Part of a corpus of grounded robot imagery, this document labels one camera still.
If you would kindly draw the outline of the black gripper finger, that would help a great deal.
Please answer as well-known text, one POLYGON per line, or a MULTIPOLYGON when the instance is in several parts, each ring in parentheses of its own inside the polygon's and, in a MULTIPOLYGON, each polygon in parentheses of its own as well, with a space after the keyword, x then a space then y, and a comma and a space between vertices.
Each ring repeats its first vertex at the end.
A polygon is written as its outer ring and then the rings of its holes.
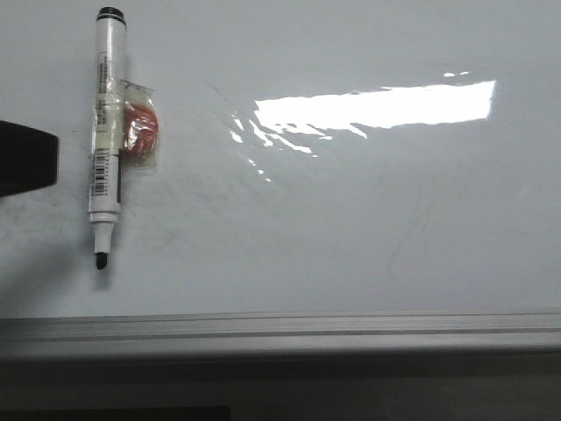
POLYGON ((57 136, 1 121, 1 197, 54 185, 58 163, 57 136))

